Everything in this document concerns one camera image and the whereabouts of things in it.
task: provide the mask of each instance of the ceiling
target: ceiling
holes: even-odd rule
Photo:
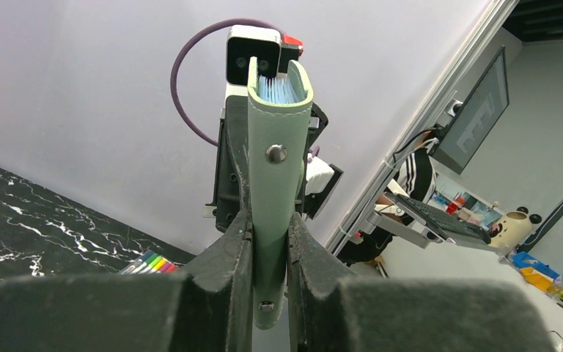
[[[504,28],[525,43],[563,40],[563,0],[521,0]]]

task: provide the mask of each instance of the black keyboard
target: black keyboard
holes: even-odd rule
[[[478,238],[485,243],[490,243],[490,236],[489,234],[484,231],[480,226],[470,224],[467,222],[458,221],[458,218],[453,215],[449,215],[445,211],[441,209],[437,209],[435,207],[431,207],[428,204],[424,204],[418,200],[411,199],[408,197],[404,197],[401,195],[396,196],[397,201],[401,201],[401,203],[411,210],[414,210],[419,215],[427,218],[432,222],[436,227],[444,230],[455,232],[461,235],[467,235],[474,238]]]

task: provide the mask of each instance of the plastic bottle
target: plastic bottle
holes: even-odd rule
[[[558,276],[552,283],[551,286],[545,291],[547,296],[551,298],[560,298],[560,294],[563,291],[563,275]]]

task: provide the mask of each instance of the marker set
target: marker set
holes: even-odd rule
[[[165,257],[147,250],[142,256],[122,269],[119,274],[159,274],[180,269]]]

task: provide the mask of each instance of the white table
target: white table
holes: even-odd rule
[[[498,255],[450,243],[431,243],[426,249],[394,238],[383,252],[387,274],[392,278],[489,279],[511,282],[535,305],[548,331],[563,336],[563,309],[543,292],[528,284],[511,266],[501,264]],[[555,334],[552,340],[557,341]]]

